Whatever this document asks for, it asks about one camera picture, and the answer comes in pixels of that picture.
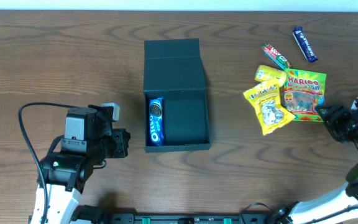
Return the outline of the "yellow Hacks candy bag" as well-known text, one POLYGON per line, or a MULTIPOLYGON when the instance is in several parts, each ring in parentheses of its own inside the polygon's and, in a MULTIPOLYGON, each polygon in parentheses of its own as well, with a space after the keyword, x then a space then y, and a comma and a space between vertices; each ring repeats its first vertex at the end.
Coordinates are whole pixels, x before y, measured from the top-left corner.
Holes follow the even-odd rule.
POLYGON ((264 136, 295 119, 295 115, 281 104, 280 86, 276 79, 261 82, 243 95, 255 109, 264 136))

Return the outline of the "green Haribo gummy bag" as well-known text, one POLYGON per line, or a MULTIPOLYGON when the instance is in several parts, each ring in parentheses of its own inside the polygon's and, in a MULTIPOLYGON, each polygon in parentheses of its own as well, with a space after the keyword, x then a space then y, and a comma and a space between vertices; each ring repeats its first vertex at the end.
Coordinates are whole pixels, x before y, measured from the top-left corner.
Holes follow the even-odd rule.
POLYGON ((286 68, 284 102, 294 121, 322 122, 316 107, 324 104, 326 74, 286 68))

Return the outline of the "black gift box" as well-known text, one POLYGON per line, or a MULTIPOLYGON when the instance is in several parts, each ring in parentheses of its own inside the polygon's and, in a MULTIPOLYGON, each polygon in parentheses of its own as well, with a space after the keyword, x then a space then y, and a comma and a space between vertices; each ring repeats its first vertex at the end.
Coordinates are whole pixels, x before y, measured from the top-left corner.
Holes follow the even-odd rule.
POLYGON ((145 151, 201 151, 211 147, 207 86, 198 39, 144 42, 145 151), (149 136, 149 101, 163 97, 164 144, 149 136))

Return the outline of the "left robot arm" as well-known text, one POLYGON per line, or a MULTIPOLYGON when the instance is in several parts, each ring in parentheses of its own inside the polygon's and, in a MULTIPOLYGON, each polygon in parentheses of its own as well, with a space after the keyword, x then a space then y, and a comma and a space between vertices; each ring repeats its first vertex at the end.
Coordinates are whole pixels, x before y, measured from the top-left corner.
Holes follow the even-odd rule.
POLYGON ((40 161, 42 174, 30 223, 70 223, 93 171, 102 169, 106 159, 128 155, 130 133, 112 126, 119 112, 115 103, 68 109, 64 135, 52 142, 40 161))

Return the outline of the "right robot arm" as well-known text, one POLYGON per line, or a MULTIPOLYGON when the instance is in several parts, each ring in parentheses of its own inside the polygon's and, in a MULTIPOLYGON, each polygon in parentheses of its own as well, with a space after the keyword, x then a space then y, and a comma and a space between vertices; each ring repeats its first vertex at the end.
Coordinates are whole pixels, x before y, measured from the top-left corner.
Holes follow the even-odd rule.
MULTIPOLYGON (((351 142, 358 150, 358 100, 351 109, 342 105, 317 106, 329 134, 337 142, 351 142)), ((358 163, 346 183, 320 198, 296 202, 275 212, 267 223, 341 223, 358 218, 358 163)))

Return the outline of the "blue Oreo cookie pack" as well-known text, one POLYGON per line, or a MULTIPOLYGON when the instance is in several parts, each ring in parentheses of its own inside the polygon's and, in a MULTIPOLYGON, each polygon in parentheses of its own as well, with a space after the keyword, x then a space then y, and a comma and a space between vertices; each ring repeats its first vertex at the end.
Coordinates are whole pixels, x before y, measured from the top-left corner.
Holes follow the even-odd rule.
POLYGON ((149 101, 149 136, 154 146, 164 144, 163 135, 163 97, 149 101))

